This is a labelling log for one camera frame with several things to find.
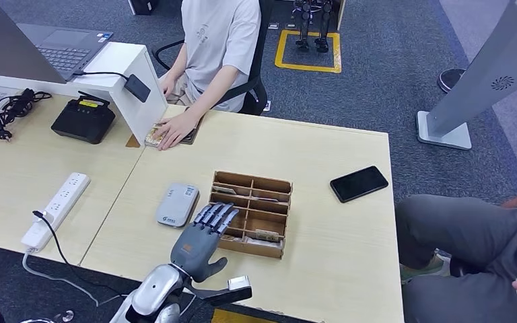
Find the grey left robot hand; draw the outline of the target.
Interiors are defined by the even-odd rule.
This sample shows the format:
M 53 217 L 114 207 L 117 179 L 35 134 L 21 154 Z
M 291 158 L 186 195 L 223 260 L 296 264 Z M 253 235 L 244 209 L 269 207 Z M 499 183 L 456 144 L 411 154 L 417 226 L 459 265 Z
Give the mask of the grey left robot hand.
M 170 253 L 170 262 L 183 270 L 196 283 L 222 271 L 225 257 L 211 263 L 219 240 L 226 232 L 239 209 L 232 203 L 215 203 L 203 207 L 179 235 Z

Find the person's left hand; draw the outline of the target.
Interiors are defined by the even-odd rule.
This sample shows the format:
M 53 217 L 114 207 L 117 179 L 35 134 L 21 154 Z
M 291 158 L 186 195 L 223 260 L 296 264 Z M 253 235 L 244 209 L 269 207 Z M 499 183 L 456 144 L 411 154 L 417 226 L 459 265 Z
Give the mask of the person's left hand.
M 157 149 L 167 150 L 177 145 L 197 126 L 200 119 L 201 114 L 191 109 L 172 118 L 164 119 L 162 125 L 153 134 L 154 139 L 161 139 Z

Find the person's right hand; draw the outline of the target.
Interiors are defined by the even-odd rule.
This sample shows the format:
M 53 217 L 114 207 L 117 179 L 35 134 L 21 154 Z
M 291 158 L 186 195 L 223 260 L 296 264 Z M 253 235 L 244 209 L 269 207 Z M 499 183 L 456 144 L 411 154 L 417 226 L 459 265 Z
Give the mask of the person's right hand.
M 159 78 L 159 86 L 165 99 L 169 99 L 174 96 L 176 82 L 177 78 L 174 75 L 165 74 Z

